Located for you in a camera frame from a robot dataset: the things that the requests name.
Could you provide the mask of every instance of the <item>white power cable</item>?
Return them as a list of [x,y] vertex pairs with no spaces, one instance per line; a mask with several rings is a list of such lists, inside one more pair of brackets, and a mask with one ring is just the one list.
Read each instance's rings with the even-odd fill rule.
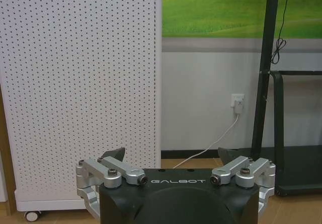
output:
[[177,167],[179,167],[180,165],[182,165],[183,163],[185,163],[186,161],[188,161],[188,160],[190,160],[190,159],[192,159],[192,158],[194,158],[194,157],[197,157],[197,156],[199,156],[199,155],[201,155],[201,154],[203,154],[203,153],[205,153],[205,152],[207,152],[214,144],[216,144],[216,143],[218,143],[218,142],[220,142],[226,135],[227,135],[227,133],[235,126],[235,124],[237,123],[237,121],[238,121],[238,119],[239,119],[239,114],[237,115],[237,118],[236,118],[236,120],[235,120],[235,122],[233,122],[233,124],[224,132],[224,134],[218,139],[218,140],[216,140],[215,142],[213,142],[208,148],[206,148],[204,151],[202,151],[202,152],[200,152],[200,153],[198,153],[198,154],[195,154],[195,155],[192,155],[192,156],[190,156],[189,158],[187,158],[186,160],[183,160],[181,163],[179,163],[179,164],[177,164],[176,166],[174,166],[173,167],[173,169],[175,169],[175,168],[177,168]]

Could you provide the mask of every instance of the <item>black frame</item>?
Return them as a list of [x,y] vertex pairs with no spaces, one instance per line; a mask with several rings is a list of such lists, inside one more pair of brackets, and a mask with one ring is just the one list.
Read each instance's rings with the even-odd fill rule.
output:
[[267,0],[263,32],[262,55],[260,74],[258,79],[254,131],[251,155],[258,159],[261,153],[263,129],[266,112],[266,100],[268,93],[269,74],[271,69],[271,58],[273,52],[274,33],[276,25],[278,0]]
[[[271,71],[271,58],[273,51],[276,15],[278,0],[267,0],[266,15],[263,33],[263,45],[259,81],[257,89],[257,100],[254,120],[253,141],[251,157],[255,160],[261,155],[262,140],[265,122],[266,101],[269,86],[269,77],[274,80],[274,163],[276,164],[276,193],[281,196],[288,194],[316,193],[322,192],[322,178],[320,168],[322,166],[322,146],[300,146],[284,147],[284,84],[285,76],[322,76],[322,71],[304,70],[280,70]],[[305,165],[297,165],[298,157],[305,158]],[[312,157],[318,163],[311,163]],[[301,176],[302,180],[291,177]]]

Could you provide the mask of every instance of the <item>white wall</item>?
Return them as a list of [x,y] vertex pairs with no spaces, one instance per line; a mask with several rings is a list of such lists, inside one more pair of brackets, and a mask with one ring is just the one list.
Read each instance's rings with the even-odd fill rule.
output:
[[[321,58],[318,53],[282,53],[275,69],[322,70]],[[220,146],[250,147],[259,62],[259,53],[163,53],[162,149],[211,144],[233,122],[232,93],[245,94],[245,110]],[[286,145],[321,142],[321,85],[322,77],[285,77]],[[273,145],[272,92],[270,84],[263,146]]]
[[0,202],[5,202],[8,200],[5,176],[4,176],[4,168],[0,155]]

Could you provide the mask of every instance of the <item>black baseboard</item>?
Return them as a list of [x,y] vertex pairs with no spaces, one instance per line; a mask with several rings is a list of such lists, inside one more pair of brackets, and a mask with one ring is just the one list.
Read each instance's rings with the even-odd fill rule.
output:
[[[203,150],[162,150],[161,159],[186,159],[202,151]],[[208,150],[207,152],[195,157],[195,159],[208,159],[218,157],[218,150]]]

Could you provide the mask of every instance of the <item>gray wall trim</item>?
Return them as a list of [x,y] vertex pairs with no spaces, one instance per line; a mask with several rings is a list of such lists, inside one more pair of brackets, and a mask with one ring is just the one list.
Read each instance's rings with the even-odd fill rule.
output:
[[[163,52],[261,52],[262,39],[163,38]],[[322,53],[322,39],[288,39],[286,53]]]

